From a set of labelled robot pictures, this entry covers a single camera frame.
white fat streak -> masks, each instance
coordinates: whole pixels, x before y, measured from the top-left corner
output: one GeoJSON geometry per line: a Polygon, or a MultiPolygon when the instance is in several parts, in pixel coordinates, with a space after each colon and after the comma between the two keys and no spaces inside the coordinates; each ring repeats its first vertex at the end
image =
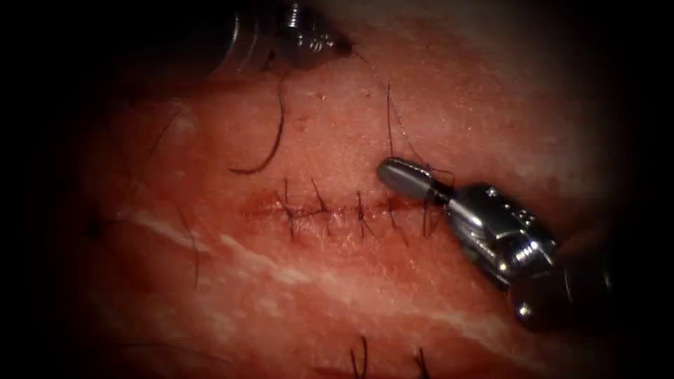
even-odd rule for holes
{"type": "Polygon", "coordinates": [[[192,245],[192,237],[189,236],[187,230],[176,230],[165,220],[160,220],[148,212],[138,212],[134,218],[139,225],[151,229],[153,232],[159,233],[162,236],[169,238],[178,245],[186,248],[196,247],[200,252],[209,252],[211,248],[194,238],[194,246],[192,245]]]}
{"type": "Polygon", "coordinates": [[[278,265],[268,257],[248,250],[229,235],[222,234],[220,240],[227,247],[231,248],[241,263],[245,264],[253,272],[269,272],[272,278],[288,285],[309,283],[311,281],[311,278],[302,272],[278,265]]]}
{"type": "Polygon", "coordinates": [[[554,352],[562,359],[579,357],[581,354],[585,355],[585,359],[593,358],[591,352],[579,351],[579,346],[559,341],[540,341],[534,340],[534,337],[524,337],[529,340],[523,341],[522,335],[516,334],[517,331],[513,330],[512,326],[495,315],[484,314],[476,317],[475,314],[454,309],[429,312],[427,309],[415,306],[410,299],[383,295],[380,288],[386,283],[377,283],[372,278],[364,282],[367,283],[366,286],[355,278],[339,277],[332,272],[320,276],[320,285],[327,295],[350,307],[353,304],[363,305],[359,309],[361,312],[373,312],[377,316],[391,317],[412,315],[440,321],[456,329],[463,337],[479,343],[484,349],[544,375],[561,375],[562,373],[555,371],[548,362],[541,358],[541,350],[554,352]],[[516,348],[512,346],[514,340],[518,341],[516,348]]]}

suture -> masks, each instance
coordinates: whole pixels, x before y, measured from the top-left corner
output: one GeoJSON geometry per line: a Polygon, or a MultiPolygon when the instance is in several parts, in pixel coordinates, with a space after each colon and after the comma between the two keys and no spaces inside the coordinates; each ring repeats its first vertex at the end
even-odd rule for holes
{"type": "Polygon", "coordinates": [[[405,233],[402,231],[402,228],[398,225],[397,222],[395,222],[395,217],[393,215],[393,203],[391,202],[391,199],[387,199],[388,202],[388,215],[391,218],[391,227],[393,227],[393,230],[395,230],[402,238],[402,242],[405,244],[405,247],[409,247],[409,243],[407,242],[407,237],[405,237],[405,233]]]}
{"type": "Polygon", "coordinates": [[[183,227],[187,232],[187,236],[190,238],[190,243],[192,244],[192,250],[194,251],[194,290],[196,291],[199,287],[199,270],[201,266],[201,257],[199,254],[199,249],[197,248],[197,241],[194,239],[192,230],[185,219],[185,215],[181,211],[180,207],[176,205],[176,210],[180,216],[180,221],[183,223],[183,227]]]}
{"type": "Polygon", "coordinates": [[[294,214],[288,208],[288,179],[283,179],[284,183],[284,200],[281,200],[281,197],[279,196],[279,193],[276,192],[276,198],[278,199],[279,203],[281,204],[281,207],[283,207],[283,210],[286,213],[286,217],[288,218],[288,229],[290,232],[290,240],[293,241],[295,239],[295,225],[294,225],[294,214]]]}
{"type": "Polygon", "coordinates": [[[365,213],[363,212],[363,203],[360,198],[360,191],[356,192],[356,195],[358,196],[358,223],[360,224],[360,242],[361,244],[365,242],[365,229],[372,234],[372,236],[379,240],[376,234],[372,231],[370,228],[370,225],[367,224],[367,221],[365,221],[365,213]]]}
{"type": "Polygon", "coordinates": [[[350,350],[351,354],[351,368],[353,369],[353,378],[354,379],[365,379],[367,374],[367,340],[363,335],[360,336],[361,341],[363,342],[363,370],[358,374],[358,367],[356,365],[356,357],[353,353],[353,349],[350,350]]]}
{"type": "MultiPolygon", "coordinates": [[[[316,182],[314,181],[314,178],[311,178],[311,184],[314,187],[314,191],[316,192],[316,197],[318,198],[318,203],[321,206],[321,208],[318,211],[316,211],[315,214],[323,213],[323,214],[330,215],[331,212],[330,212],[330,210],[328,210],[328,207],[325,204],[325,201],[321,197],[321,194],[318,192],[318,186],[316,186],[316,182]]],[[[331,236],[331,233],[330,233],[330,218],[328,218],[328,220],[325,223],[325,233],[328,237],[331,236]]]]}
{"type": "Polygon", "coordinates": [[[426,368],[426,360],[423,357],[423,350],[421,348],[419,348],[419,355],[414,357],[414,361],[416,362],[417,366],[419,366],[419,370],[421,370],[421,376],[419,379],[431,379],[428,369],[426,368]]]}
{"type": "Polygon", "coordinates": [[[279,120],[279,126],[276,132],[276,138],[274,140],[274,145],[272,146],[272,149],[270,153],[267,155],[267,158],[257,167],[255,168],[230,168],[231,173],[235,173],[238,175],[252,175],[255,173],[259,173],[262,170],[264,170],[269,163],[274,159],[276,156],[276,152],[279,149],[279,146],[281,145],[281,136],[283,135],[283,125],[285,123],[285,114],[286,114],[286,105],[283,100],[283,81],[287,77],[287,74],[284,74],[281,76],[281,79],[279,80],[279,85],[278,85],[278,94],[279,94],[279,107],[281,110],[281,117],[279,120]]]}

skin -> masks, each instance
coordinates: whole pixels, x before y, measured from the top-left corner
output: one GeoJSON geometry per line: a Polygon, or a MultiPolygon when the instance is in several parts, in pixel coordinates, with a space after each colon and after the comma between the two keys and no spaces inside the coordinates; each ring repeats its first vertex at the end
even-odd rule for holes
{"type": "Polygon", "coordinates": [[[395,155],[494,183],[560,241],[621,200],[601,93],[549,48],[546,20],[441,3],[319,4],[369,64],[291,72],[280,148],[255,175],[228,168],[269,152],[280,68],[88,117],[52,163],[71,348],[141,378],[353,378],[361,336],[368,378],[419,378],[419,348],[431,378],[608,370],[602,340],[520,328],[439,211],[423,235],[423,205],[376,179],[390,82],[395,155]]]}

black suture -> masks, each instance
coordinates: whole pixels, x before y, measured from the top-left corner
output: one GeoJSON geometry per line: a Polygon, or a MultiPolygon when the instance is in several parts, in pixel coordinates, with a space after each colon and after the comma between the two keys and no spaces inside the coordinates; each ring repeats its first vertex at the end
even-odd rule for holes
{"type": "Polygon", "coordinates": [[[192,230],[190,229],[187,220],[185,219],[185,214],[183,214],[183,211],[177,205],[176,210],[178,211],[180,221],[183,223],[183,227],[187,232],[187,236],[190,238],[190,242],[192,243],[192,250],[194,251],[194,290],[196,291],[197,288],[199,287],[199,271],[201,268],[201,257],[199,257],[199,249],[197,248],[197,241],[194,238],[194,235],[192,234],[192,230]]]}
{"type": "Polygon", "coordinates": [[[200,352],[200,351],[197,351],[197,350],[194,350],[194,349],[190,349],[189,347],[173,345],[171,343],[124,343],[124,344],[119,344],[119,345],[113,345],[112,347],[117,348],[119,350],[129,350],[129,349],[139,349],[139,348],[164,348],[164,349],[175,350],[175,351],[178,351],[178,352],[186,352],[186,353],[190,353],[190,354],[193,354],[193,355],[197,355],[198,357],[212,359],[214,361],[219,361],[219,362],[226,363],[226,364],[231,364],[231,362],[228,359],[218,357],[216,355],[200,352]]]}
{"type": "Polygon", "coordinates": [[[421,219],[422,219],[421,236],[427,237],[427,235],[426,235],[426,220],[428,219],[428,201],[426,201],[426,200],[423,201],[423,216],[422,216],[421,219]]]}
{"type": "MultiPolygon", "coordinates": [[[[321,208],[318,210],[318,213],[328,213],[330,214],[330,210],[328,209],[327,205],[325,204],[325,201],[321,197],[321,194],[318,192],[318,186],[316,186],[316,182],[314,181],[314,178],[311,178],[311,184],[314,186],[314,191],[316,192],[316,197],[318,198],[318,203],[320,204],[321,208]]],[[[327,220],[325,223],[325,232],[328,237],[332,235],[330,233],[330,219],[327,220]]]]}
{"type": "Polygon", "coordinates": [[[159,142],[161,142],[161,139],[164,137],[164,134],[166,134],[166,131],[169,129],[169,126],[173,124],[173,122],[176,120],[176,117],[180,114],[180,109],[175,111],[173,113],[173,116],[171,116],[171,119],[164,125],[164,127],[161,129],[161,133],[157,137],[157,139],[154,141],[154,144],[152,145],[152,148],[150,149],[150,153],[147,155],[147,158],[145,160],[145,163],[143,164],[143,167],[140,170],[140,176],[138,176],[138,181],[133,188],[133,194],[131,195],[131,198],[134,199],[136,197],[136,194],[138,193],[138,190],[140,189],[140,182],[143,181],[143,178],[145,177],[145,171],[147,170],[147,167],[150,165],[150,159],[152,159],[152,156],[154,155],[154,151],[157,149],[159,146],[159,142]]]}
{"type": "Polygon", "coordinates": [[[360,223],[360,243],[362,244],[365,242],[365,229],[367,229],[367,231],[370,232],[370,234],[372,234],[375,239],[378,238],[370,228],[370,225],[368,225],[365,221],[365,213],[363,213],[363,202],[360,198],[360,191],[356,191],[356,195],[358,195],[358,223],[360,223]]]}
{"type": "Polygon", "coordinates": [[[426,368],[426,360],[423,358],[423,350],[421,348],[419,348],[419,355],[414,357],[414,361],[421,370],[421,376],[419,379],[431,379],[428,369],[426,368]]]}
{"type": "Polygon", "coordinates": [[[129,180],[133,179],[133,174],[131,173],[131,169],[129,168],[130,165],[126,161],[126,157],[124,156],[124,153],[121,150],[121,143],[117,139],[117,136],[112,132],[112,128],[110,128],[110,125],[107,122],[103,122],[103,127],[105,128],[107,133],[110,134],[110,139],[112,140],[114,148],[117,150],[117,154],[119,154],[119,157],[121,158],[121,164],[124,167],[126,175],[128,176],[129,180]]]}
{"type": "Polygon", "coordinates": [[[283,178],[283,199],[288,204],[288,178],[283,178]]]}
{"type": "Polygon", "coordinates": [[[283,207],[283,210],[286,212],[286,217],[288,218],[288,229],[290,232],[290,240],[293,241],[295,239],[295,225],[294,225],[294,217],[295,215],[293,212],[288,208],[288,179],[283,179],[284,181],[284,198],[285,202],[281,200],[281,196],[279,195],[279,192],[276,192],[276,198],[278,199],[279,203],[281,203],[281,207],[283,207]]]}
{"type": "Polygon", "coordinates": [[[360,336],[361,341],[363,342],[363,371],[358,374],[358,367],[356,365],[356,357],[353,354],[353,349],[350,350],[351,353],[351,367],[353,368],[353,378],[354,379],[365,379],[367,374],[367,340],[365,336],[360,336]]]}
{"type": "MultiPolygon", "coordinates": [[[[382,88],[382,89],[384,89],[384,91],[386,91],[387,87],[385,87],[383,85],[381,78],[379,77],[379,75],[377,74],[377,72],[374,69],[374,66],[372,64],[370,64],[370,62],[368,62],[368,60],[365,59],[365,57],[363,57],[362,55],[360,55],[360,54],[355,54],[355,55],[369,66],[370,71],[372,71],[372,74],[374,75],[374,79],[376,80],[377,84],[379,85],[379,88],[382,88]]],[[[398,127],[400,128],[400,133],[402,133],[402,135],[405,139],[405,142],[407,143],[407,146],[412,151],[412,153],[414,153],[414,155],[417,157],[417,159],[420,162],[424,163],[425,161],[421,158],[421,155],[419,155],[419,153],[416,152],[416,150],[414,149],[414,147],[412,146],[411,142],[409,141],[409,139],[407,137],[407,132],[405,132],[405,125],[401,121],[400,113],[398,112],[398,109],[395,107],[395,104],[393,104],[393,101],[391,100],[390,86],[388,86],[388,91],[386,91],[386,93],[387,93],[388,103],[390,104],[391,107],[393,107],[393,112],[394,112],[395,118],[398,122],[398,127]]]]}
{"type": "Polygon", "coordinates": [[[267,158],[257,167],[255,168],[229,168],[231,173],[235,173],[237,175],[252,175],[255,173],[259,173],[265,168],[267,168],[267,165],[274,159],[276,156],[276,151],[279,149],[279,146],[281,145],[281,136],[283,135],[283,125],[285,122],[285,114],[286,114],[286,105],[285,102],[283,101],[283,91],[282,91],[282,84],[283,80],[287,77],[287,74],[284,74],[281,76],[281,79],[279,80],[279,85],[278,85],[278,92],[279,92],[279,106],[281,109],[281,117],[279,120],[279,127],[276,132],[276,139],[274,140],[274,145],[272,146],[272,150],[270,153],[267,155],[267,158]]]}
{"type": "Polygon", "coordinates": [[[370,62],[368,62],[367,59],[365,59],[365,57],[362,56],[362,55],[360,55],[360,53],[358,53],[357,51],[352,51],[351,53],[352,53],[353,55],[357,56],[358,58],[360,58],[360,60],[362,60],[363,62],[365,62],[365,63],[367,63],[368,65],[370,65],[370,62]]]}
{"type": "Polygon", "coordinates": [[[388,214],[391,217],[391,227],[393,227],[393,229],[402,237],[402,242],[405,244],[405,247],[409,247],[405,233],[402,231],[402,228],[398,225],[398,223],[395,221],[395,217],[393,216],[393,203],[391,202],[391,199],[388,199],[387,202],[388,214]]]}
{"type": "Polygon", "coordinates": [[[386,127],[388,128],[389,157],[393,157],[393,136],[391,133],[391,81],[386,87],[386,127]]]}

loose suture tail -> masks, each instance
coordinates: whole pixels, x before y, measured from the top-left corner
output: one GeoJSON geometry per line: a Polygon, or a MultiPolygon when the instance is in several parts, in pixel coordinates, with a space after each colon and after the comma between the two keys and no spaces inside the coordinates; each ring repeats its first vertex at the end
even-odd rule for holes
{"type": "Polygon", "coordinates": [[[388,156],[393,157],[393,136],[391,133],[391,81],[386,86],[386,126],[388,129],[388,156]]]}
{"type": "MultiPolygon", "coordinates": [[[[421,155],[414,149],[414,146],[412,146],[412,143],[410,142],[409,138],[407,137],[407,132],[405,131],[405,125],[402,123],[402,118],[400,116],[400,112],[398,109],[395,107],[395,104],[392,101],[391,95],[390,95],[390,80],[387,81],[388,85],[384,86],[383,81],[379,77],[379,74],[377,74],[376,68],[361,54],[354,52],[354,55],[357,56],[360,60],[365,62],[365,64],[368,66],[372,74],[374,75],[374,79],[377,82],[377,85],[379,88],[382,89],[382,91],[386,94],[386,107],[387,107],[387,116],[388,116],[388,109],[389,107],[393,108],[393,114],[395,115],[396,121],[398,123],[398,128],[400,128],[400,133],[402,134],[405,143],[409,147],[409,149],[412,151],[412,154],[422,163],[425,162],[423,158],[421,158],[421,155]]],[[[388,117],[388,126],[389,126],[389,135],[391,134],[390,130],[390,117],[388,117]]],[[[393,147],[392,147],[392,142],[390,146],[390,154],[391,156],[393,155],[393,147]]]]}
{"type": "Polygon", "coordinates": [[[199,287],[199,270],[201,266],[201,257],[199,254],[199,249],[197,248],[197,241],[194,239],[192,230],[190,229],[187,220],[185,219],[185,214],[181,211],[180,207],[176,205],[176,210],[180,216],[180,221],[183,223],[183,227],[187,232],[187,237],[190,238],[190,243],[192,244],[192,250],[194,251],[194,290],[196,291],[199,287]]]}
{"type": "Polygon", "coordinates": [[[405,247],[409,247],[409,243],[407,242],[407,237],[405,236],[405,233],[402,231],[402,228],[395,221],[395,216],[393,215],[393,203],[391,202],[391,199],[388,199],[387,202],[388,202],[388,214],[391,217],[391,227],[401,236],[402,242],[405,244],[405,247]]]}
{"type": "Polygon", "coordinates": [[[281,117],[279,120],[279,126],[276,132],[276,138],[274,140],[274,145],[272,146],[272,150],[270,151],[269,155],[267,155],[267,158],[257,167],[255,168],[230,168],[231,173],[235,173],[237,175],[253,175],[255,173],[260,173],[262,170],[267,168],[269,163],[274,159],[276,156],[276,152],[279,149],[279,146],[281,145],[281,136],[283,135],[283,125],[285,123],[285,114],[286,114],[286,105],[283,100],[283,81],[285,78],[288,76],[288,74],[283,74],[281,76],[281,79],[279,80],[279,85],[278,85],[278,95],[279,95],[279,107],[281,110],[281,117]]]}
{"type": "Polygon", "coordinates": [[[192,349],[190,347],[185,347],[185,346],[180,346],[180,345],[174,345],[171,343],[122,343],[118,345],[113,345],[111,347],[105,348],[105,350],[118,350],[118,351],[126,351],[126,350],[136,350],[136,349],[168,349],[168,350],[173,350],[181,353],[186,353],[186,354],[193,354],[198,357],[202,357],[205,359],[217,361],[220,363],[224,364],[230,364],[229,359],[225,359],[222,357],[218,357],[216,355],[212,355],[209,353],[205,352],[200,352],[199,350],[192,349]]]}
{"type": "Polygon", "coordinates": [[[419,354],[414,357],[414,361],[416,361],[417,366],[419,366],[419,370],[421,370],[421,376],[419,379],[431,379],[428,369],[426,368],[426,360],[423,357],[423,350],[421,348],[419,348],[419,354]]]}
{"type": "Polygon", "coordinates": [[[157,150],[157,147],[159,146],[159,143],[161,142],[161,139],[164,137],[164,134],[166,134],[166,131],[173,125],[173,122],[176,120],[176,117],[180,114],[181,110],[178,109],[176,110],[172,115],[171,118],[169,119],[166,124],[164,124],[164,127],[161,129],[161,133],[159,133],[159,136],[157,136],[157,139],[154,140],[154,143],[152,144],[152,147],[150,148],[150,153],[147,154],[147,158],[145,159],[145,163],[143,164],[143,167],[140,169],[140,175],[138,176],[138,180],[136,181],[136,185],[133,186],[133,192],[131,194],[131,201],[133,201],[136,198],[136,195],[138,194],[138,191],[140,190],[140,184],[143,181],[143,178],[145,177],[145,172],[147,171],[147,167],[150,165],[150,161],[152,160],[152,156],[154,156],[154,151],[157,150]]]}
{"type": "Polygon", "coordinates": [[[365,375],[367,374],[367,339],[364,336],[360,337],[363,342],[363,370],[358,373],[358,366],[356,365],[356,357],[353,353],[353,349],[350,350],[351,353],[351,368],[353,369],[353,378],[354,379],[366,379],[365,375]]]}

